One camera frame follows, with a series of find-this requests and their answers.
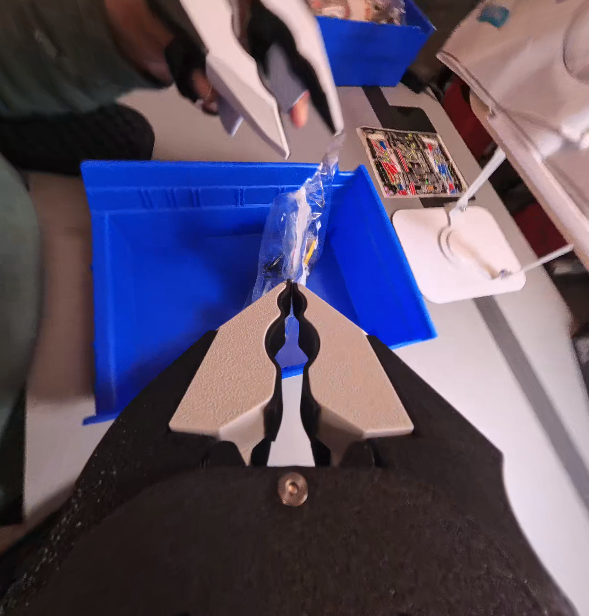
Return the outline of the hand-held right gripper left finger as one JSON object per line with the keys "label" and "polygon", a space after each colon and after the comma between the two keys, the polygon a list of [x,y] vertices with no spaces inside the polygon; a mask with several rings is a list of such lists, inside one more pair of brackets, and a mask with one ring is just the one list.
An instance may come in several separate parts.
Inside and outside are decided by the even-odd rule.
{"label": "hand-held right gripper left finger", "polygon": [[282,370],[291,283],[279,284],[217,331],[169,422],[172,432],[233,443],[245,465],[276,439],[282,420]]}

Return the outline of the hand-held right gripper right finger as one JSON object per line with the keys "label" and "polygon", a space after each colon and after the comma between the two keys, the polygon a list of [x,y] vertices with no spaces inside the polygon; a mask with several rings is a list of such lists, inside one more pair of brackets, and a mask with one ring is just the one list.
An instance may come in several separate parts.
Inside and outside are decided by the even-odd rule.
{"label": "hand-held right gripper right finger", "polygon": [[413,433],[363,329],[299,284],[293,285],[293,315],[307,358],[300,416],[316,466],[338,466],[354,443]]}

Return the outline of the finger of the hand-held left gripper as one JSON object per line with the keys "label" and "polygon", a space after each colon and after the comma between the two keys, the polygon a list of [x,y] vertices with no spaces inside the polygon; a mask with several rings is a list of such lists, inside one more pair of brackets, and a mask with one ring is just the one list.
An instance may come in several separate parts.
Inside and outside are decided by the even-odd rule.
{"label": "finger of the hand-held left gripper", "polygon": [[305,1],[252,1],[248,51],[281,112],[308,93],[332,135],[343,132],[337,88],[321,30]]}
{"label": "finger of the hand-held left gripper", "polygon": [[280,110],[243,41],[245,1],[180,1],[186,23],[205,53],[205,73],[217,92],[223,128],[233,136],[243,122],[282,158],[290,156]]}

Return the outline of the blue plastic bin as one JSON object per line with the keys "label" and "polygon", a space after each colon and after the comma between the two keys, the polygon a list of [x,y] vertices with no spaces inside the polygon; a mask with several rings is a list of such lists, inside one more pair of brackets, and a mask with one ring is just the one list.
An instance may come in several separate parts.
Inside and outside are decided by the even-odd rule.
{"label": "blue plastic bin", "polygon": [[394,87],[436,28],[413,2],[404,25],[317,17],[337,87]]}
{"label": "blue plastic bin", "polygon": [[[85,161],[92,224],[94,392],[111,421],[207,331],[240,312],[274,199],[315,165]],[[437,337],[365,166],[337,172],[307,286],[390,349]]]}

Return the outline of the small clear plastic bag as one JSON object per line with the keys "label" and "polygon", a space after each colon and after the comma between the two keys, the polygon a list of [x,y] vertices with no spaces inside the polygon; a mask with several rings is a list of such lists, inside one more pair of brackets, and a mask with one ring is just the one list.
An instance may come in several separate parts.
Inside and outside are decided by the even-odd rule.
{"label": "small clear plastic bag", "polygon": [[256,280],[244,307],[284,281],[307,285],[322,254],[344,141],[344,134],[335,137],[314,174],[297,190],[275,197],[262,233]]}

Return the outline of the holographic sticker sheet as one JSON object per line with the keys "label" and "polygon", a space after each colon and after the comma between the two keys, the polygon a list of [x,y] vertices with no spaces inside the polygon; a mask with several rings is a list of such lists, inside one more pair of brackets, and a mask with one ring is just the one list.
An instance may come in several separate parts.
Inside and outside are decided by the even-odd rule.
{"label": "holographic sticker sheet", "polygon": [[468,189],[437,132],[363,126],[357,134],[385,198],[459,198]]}

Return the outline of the lego instruction booklet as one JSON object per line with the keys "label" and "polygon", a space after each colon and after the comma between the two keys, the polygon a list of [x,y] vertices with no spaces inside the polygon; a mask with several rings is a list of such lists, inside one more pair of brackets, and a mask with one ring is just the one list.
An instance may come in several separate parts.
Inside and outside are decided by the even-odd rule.
{"label": "lego instruction booklet", "polygon": [[589,1],[483,1],[437,54],[499,146],[589,257]]}

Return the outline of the person's left forearm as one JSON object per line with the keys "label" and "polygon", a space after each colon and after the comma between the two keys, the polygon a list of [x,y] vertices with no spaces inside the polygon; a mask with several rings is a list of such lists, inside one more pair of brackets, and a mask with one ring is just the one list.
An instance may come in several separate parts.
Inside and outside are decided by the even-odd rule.
{"label": "person's left forearm", "polygon": [[121,55],[103,1],[0,1],[0,116],[90,112],[154,85]]}

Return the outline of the pile of clear lego bags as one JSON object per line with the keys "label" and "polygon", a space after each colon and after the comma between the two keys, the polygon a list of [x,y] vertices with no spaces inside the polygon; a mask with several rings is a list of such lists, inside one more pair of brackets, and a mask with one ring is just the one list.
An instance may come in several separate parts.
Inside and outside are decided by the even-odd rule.
{"label": "pile of clear lego bags", "polygon": [[307,1],[316,17],[375,23],[405,25],[404,1]]}

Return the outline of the person's left hand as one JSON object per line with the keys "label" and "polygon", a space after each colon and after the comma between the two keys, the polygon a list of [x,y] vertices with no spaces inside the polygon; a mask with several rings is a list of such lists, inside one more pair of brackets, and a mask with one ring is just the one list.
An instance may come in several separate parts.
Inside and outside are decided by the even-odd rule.
{"label": "person's left hand", "polygon": [[114,40],[123,55],[143,73],[162,85],[173,75],[165,52],[175,35],[157,17],[148,1],[104,1]]}

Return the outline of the white book stand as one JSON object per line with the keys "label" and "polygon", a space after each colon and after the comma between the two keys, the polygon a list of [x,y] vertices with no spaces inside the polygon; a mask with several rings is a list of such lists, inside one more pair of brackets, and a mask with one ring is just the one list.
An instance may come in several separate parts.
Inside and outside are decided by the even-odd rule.
{"label": "white book stand", "polygon": [[[392,224],[415,281],[443,304],[519,291],[526,273],[574,250],[589,270],[589,103],[560,100],[551,115],[510,111],[474,98],[497,145],[466,192],[441,207],[398,210]],[[493,214],[471,198],[508,160],[566,246],[523,266]]]}

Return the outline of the person's green sweatshirt torso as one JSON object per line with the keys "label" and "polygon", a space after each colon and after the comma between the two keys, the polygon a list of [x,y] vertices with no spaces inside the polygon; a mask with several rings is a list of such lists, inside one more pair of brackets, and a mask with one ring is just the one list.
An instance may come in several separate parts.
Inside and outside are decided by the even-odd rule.
{"label": "person's green sweatshirt torso", "polygon": [[41,310],[40,242],[27,186],[0,154],[0,526],[22,516],[25,389]]}

